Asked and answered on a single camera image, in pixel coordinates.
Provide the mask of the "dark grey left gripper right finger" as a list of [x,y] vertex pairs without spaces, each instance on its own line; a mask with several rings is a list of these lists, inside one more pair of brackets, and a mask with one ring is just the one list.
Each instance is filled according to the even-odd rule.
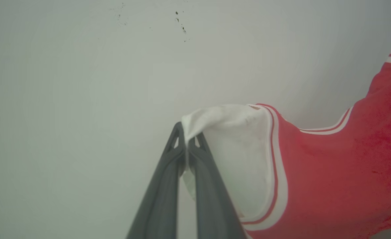
[[199,239],[246,239],[221,174],[203,133],[189,141],[189,168],[194,175]]

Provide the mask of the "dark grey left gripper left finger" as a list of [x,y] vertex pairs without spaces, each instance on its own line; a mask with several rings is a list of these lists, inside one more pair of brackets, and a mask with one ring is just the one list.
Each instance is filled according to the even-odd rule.
[[127,234],[128,239],[175,239],[180,177],[186,168],[181,122],[175,124]]

